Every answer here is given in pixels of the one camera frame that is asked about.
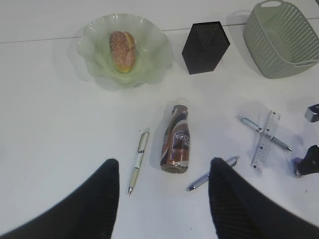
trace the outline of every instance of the silver pen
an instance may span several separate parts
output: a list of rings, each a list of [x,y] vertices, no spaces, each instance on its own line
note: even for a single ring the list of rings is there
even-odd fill
[[[239,156],[235,156],[235,157],[231,157],[229,159],[226,160],[226,163],[231,166],[234,167],[238,161],[240,157]],[[199,186],[203,185],[204,183],[208,182],[209,180],[209,173],[206,173],[205,175],[201,176],[199,179],[197,179],[195,182],[193,182],[190,187],[187,189],[187,191],[192,191],[195,188],[198,188]]]
[[[141,135],[141,139],[140,139],[140,143],[139,143],[139,147],[138,147],[138,152],[137,152],[137,156],[136,156],[136,165],[133,168],[133,172],[132,172],[132,176],[131,176],[131,180],[130,180],[130,184],[129,184],[129,189],[128,189],[128,194],[130,195],[135,187],[136,184],[136,180],[138,178],[139,172],[140,172],[140,168],[141,168],[141,164],[143,161],[143,157],[144,157],[144,151],[146,149],[146,145],[148,143],[148,139],[149,139],[149,135],[150,135],[150,129],[147,128],[144,133]]]
[[[252,128],[253,130],[255,130],[258,133],[262,133],[264,132],[262,128],[259,127],[259,125],[255,124],[254,122],[252,122],[250,119],[248,118],[241,118],[241,122],[244,123],[245,125],[247,125],[248,127]],[[291,147],[289,147],[288,145],[286,145],[284,142],[282,142],[281,140],[279,140],[276,137],[269,137],[268,134],[264,134],[266,137],[268,137],[272,142],[274,142],[276,145],[280,146],[283,149],[289,150],[289,151],[293,151],[293,149]]]

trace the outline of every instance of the pen tip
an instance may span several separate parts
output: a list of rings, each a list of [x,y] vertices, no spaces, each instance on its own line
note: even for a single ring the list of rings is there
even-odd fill
[[[192,190],[194,190],[194,189],[195,189],[194,186],[190,186],[187,191],[189,192],[189,191],[192,191]]]
[[[128,195],[130,195],[132,191],[133,191],[133,187],[129,187]]]

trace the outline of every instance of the black pen holder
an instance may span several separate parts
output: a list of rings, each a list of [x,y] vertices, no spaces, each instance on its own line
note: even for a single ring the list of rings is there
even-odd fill
[[[182,52],[189,74],[215,70],[229,45],[219,21],[193,24]]]

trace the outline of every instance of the bottle cap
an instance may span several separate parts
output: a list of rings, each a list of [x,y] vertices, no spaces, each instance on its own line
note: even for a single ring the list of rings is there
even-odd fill
[[[186,108],[188,108],[187,100],[184,98],[177,99],[175,101],[175,106],[185,106]]]

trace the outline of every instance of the black object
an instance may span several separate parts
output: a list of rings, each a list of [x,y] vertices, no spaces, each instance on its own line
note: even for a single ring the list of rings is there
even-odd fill
[[[297,164],[297,176],[319,173],[319,147],[311,146],[305,158]]]
[[[189,74],[215,70],[229,45],[219,21],[193,24],[182,52]]]
[[[319,104],[308,107],[305,117],[311,123],[319,121]]]
[[[119,193],[119,165],[109,159],[59,204],[0,239],[110,239]]]
[[[221,158],[211,161],[208,193],[219,239],[319,238],[319,228],[268,199]]]

